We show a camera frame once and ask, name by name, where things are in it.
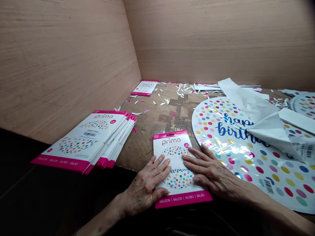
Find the hand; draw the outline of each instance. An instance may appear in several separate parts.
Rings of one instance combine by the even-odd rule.
[[[255,192],[255,186],[236,177],[202,144],[206,154],[195,148],[188,150],[200,159],[182,155],[184,165],[198,173],[194,183],[208,187],[214,194],[231,201],[248,200]]]
[[[171,172],[170,159],[166,159],[162,165],[164,155],[161,155],[156,162],[154,155],[147,165],[137,174],[131,185],[120,196],[120,204],[125,215],[140,213],[155,203],[159,198],[170,192],[166,188],[155,187],[165,179]]]

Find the polka dot balloon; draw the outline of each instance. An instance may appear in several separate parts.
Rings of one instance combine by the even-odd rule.
[[[98,128],[98,129],[107,129],[108,125],[106,121],[91,121],[84,125],[81,125],[80,128]]]
[[[164,154],[165,156],[174,156],[174,155],[189,155],[190,153],[183,147],[177,147],[177,146],[173,146],[173,147],[168,147],[167,149],[165,149],[161,155]]]
[[[183,189],[193,184],[195,173],[187,169],[172,169],[168,177],[163,180],[166,188]]]
[[[92,147],[97,141],[76,138],[64,138],[59,144],[59,151],[63,153],[76,153]]]
[[[238,178],[292,210],[315,214],[315,167],[251,135],[246,129],[253,124],[226,97],[201,102],[192,115],[198,143],[206,145]],[[315,137],[285,122],[283,127],[290,136]]]
[[[290,100],[290,108],[315,120],[315,92],[301,92]]]

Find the colorful polka dot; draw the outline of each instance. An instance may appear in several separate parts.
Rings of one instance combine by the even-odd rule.
[[[291,186],[293,186],[293,187],[295,186],[295,183],[294,183],[291,179],[286,178],[285,181],[286,181],[289,185],[291,185]]]

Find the pink header strip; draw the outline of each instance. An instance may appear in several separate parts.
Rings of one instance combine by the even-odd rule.
[[[134,94],[134,95],[141,95],[141,96],[148,96],[148,97],[151,96],[151,93],[132,92],[131,94]]]
[[[126,115],[128,112],[126,112],[126,111],[107,111],[107,110],[96,110],[96,111],[94,111],[93,113]]]
[[[158,82],[157,80],[141,80],[141,81]]]
[[[171,137],[176,137],[176,136],[186,135],[186,134],[188,135],[187,130],[164,133],[164,134],[155,134],[155,135],[153,135],[153,140],[154,139],[160,139],[160,138],[171,138]]]
[[[68,170],[78,171],[81,173],[90,164],[88,161],[65,158],[65,157],[43,155],[43,154],[40,154],[37,158],[32,160],[31,163],[43,165],[43,166],[68,169]]]
[[[155,209],[175,207],[187,204],[212,201],[212,196],[209,191],[202,190],[190,193],[181,193],[160,198],[155,203]]]

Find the plywood panel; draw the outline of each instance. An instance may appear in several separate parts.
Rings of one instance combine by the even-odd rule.
[[[2,0],[0,126],[53,143],[141,75],[122,0]]]
[[[124,0],[141,75],[315,89],[307,0]]]

